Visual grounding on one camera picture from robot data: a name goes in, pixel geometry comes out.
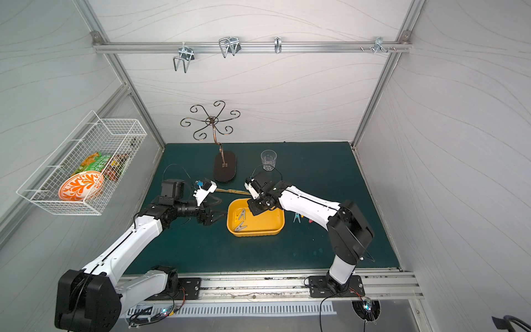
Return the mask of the grey clothespin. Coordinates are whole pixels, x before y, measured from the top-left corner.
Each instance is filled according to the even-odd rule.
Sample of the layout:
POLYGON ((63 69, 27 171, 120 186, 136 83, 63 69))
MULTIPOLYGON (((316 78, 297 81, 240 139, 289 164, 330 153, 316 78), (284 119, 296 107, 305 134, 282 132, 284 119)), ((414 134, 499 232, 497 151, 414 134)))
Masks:
POLYGON ((245 225, 243 222, 240 223, 236 228, 235 228, 235 232, 241 232, 242 230, 244 230, 245 228, 247 228, 247 225, 245 225))

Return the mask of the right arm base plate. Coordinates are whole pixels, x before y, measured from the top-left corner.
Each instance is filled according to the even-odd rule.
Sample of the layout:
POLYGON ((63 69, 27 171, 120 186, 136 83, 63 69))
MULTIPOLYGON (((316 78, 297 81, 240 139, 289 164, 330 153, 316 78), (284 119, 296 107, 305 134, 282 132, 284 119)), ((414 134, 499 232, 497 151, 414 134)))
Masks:
POLYGON ((365 297, 365 288, 359 275, 351 275, 347 283, 339 284, 327 276, 309 276, 304 280, 312 298, 365 297))

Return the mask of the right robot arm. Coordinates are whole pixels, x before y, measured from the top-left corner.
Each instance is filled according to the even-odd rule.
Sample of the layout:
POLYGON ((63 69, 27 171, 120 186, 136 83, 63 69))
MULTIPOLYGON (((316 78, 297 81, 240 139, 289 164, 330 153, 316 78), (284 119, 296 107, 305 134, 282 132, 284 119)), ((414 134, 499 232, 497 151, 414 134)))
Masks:
POLYGON ((251 198, 248 206, 255 216, 279 208, 304 215, 328 232, 335 257, 326 274, 329 289, 337 294, 348 289, 351 276, 374 239, 374 232, 360 208, 352 201, 327 201, 287 183, 247 178, 251 198))

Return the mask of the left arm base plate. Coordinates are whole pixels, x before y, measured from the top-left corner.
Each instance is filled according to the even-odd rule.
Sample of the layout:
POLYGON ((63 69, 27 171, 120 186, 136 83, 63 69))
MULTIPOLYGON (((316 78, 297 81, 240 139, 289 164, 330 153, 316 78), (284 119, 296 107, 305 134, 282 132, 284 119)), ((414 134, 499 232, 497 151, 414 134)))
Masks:
POLYGON ((198 277, 168 279, 163 291, 149 300, 197 300, 201 282, 202 279, 198 277))

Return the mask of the yellow plastic storage box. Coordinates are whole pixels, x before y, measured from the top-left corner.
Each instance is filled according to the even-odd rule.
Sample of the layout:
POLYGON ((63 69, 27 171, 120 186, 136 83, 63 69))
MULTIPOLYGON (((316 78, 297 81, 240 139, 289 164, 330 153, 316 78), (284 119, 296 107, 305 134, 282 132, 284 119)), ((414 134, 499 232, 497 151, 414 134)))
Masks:
POLYGON ((284 211, 280 209, 270 210, 253 216, 249 210, 246 199, 237 199, 229 204, 227 215, 227 228, 235 237, 261 237, 279 234, 285 225, 284 211), (238 221, 236 216, 245 209, 246 218, 238 221), (241 232, 235 232, 235 228, 244 223, 247 228, 241 232))

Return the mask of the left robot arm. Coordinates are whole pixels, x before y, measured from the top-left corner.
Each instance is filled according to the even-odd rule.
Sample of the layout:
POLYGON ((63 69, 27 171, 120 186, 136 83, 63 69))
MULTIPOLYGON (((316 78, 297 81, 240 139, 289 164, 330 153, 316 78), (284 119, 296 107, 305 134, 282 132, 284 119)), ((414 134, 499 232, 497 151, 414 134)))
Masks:
POLYGON ((58 282, 54 324, 66 331, 110 331, 121 315, 154 295, 174 299, 182 291, 175 268, 158 266, 130 282, 120 278, 147 245, 177 218, 194 217, 204 225, 214 222, 210 198, 217 189, 203 179, 183 199, 184 181, 163 181, 161 193, 135 217, 133 225, 85 267, 68 270, 58 282))

